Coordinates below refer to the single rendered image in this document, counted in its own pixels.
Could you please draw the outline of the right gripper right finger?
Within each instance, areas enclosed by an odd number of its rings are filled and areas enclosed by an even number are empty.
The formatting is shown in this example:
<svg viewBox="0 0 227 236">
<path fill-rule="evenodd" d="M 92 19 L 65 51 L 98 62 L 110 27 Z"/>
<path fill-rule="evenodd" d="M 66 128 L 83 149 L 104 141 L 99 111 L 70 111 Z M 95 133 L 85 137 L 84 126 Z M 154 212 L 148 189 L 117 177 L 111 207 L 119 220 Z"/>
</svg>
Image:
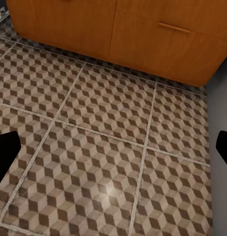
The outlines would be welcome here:
<svg viewBox="0 0 227 236">
<path fill-rule="evenodd" d="M 216 149 L 227 164 L 227 132 L 226 131 L 220 131 L 217 138 Z"/>
</svg>

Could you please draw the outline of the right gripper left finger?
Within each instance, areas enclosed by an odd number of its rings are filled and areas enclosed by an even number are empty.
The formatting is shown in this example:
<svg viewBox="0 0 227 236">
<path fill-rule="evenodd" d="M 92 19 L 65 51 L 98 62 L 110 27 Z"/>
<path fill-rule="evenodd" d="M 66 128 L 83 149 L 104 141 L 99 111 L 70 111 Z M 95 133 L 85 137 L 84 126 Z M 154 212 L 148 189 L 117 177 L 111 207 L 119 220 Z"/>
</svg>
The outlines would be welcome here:
<svg viewBox="0 0 227 236">
<path fill-rule="evenodd" d="M 21 149 L 17 131 L 0 135 L 0 182 Z"/>
</svg>

